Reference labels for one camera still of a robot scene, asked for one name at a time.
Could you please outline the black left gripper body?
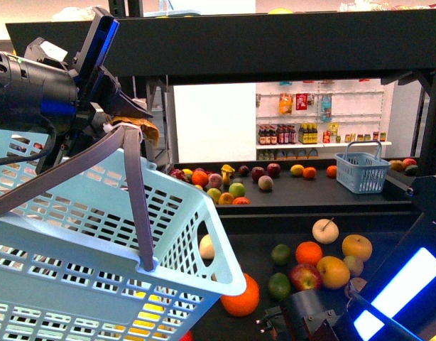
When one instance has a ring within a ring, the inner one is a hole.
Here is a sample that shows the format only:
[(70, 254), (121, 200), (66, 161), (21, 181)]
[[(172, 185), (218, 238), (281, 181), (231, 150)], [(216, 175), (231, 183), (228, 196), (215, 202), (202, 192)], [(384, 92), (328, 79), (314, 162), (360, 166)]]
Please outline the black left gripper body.
[(77, 52), (71, 65), (63, 61), (60, 48), (38, 37), (28, 44), (24, 57), (40, 64), (69, 72), (75, 82), (76, 99), (73, 102), (72, 125), (66, 130), (83, 129), (94, 116), (91, 103), (97, 103), (105, 114), (118, 122), (132, 122), (143, 126), (149, 141), (157, 145), (159, 132), (152, 125), (152, 115), (134, 102), (121, 90), (116, 78), (103, 66), (111, 43), (119, 28), (118, 21), (100, 7), (94, 7), (94, 19), (81, 51)]

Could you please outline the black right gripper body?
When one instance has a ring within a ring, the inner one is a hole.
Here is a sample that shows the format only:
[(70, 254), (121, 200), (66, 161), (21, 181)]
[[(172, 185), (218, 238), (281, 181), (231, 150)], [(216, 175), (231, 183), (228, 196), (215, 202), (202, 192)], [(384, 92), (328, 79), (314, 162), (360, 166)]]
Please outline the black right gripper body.
[(265, 310), (256, 325), (273, 340), (348, 340), (346, 303), (341, 291), (300, 291)]

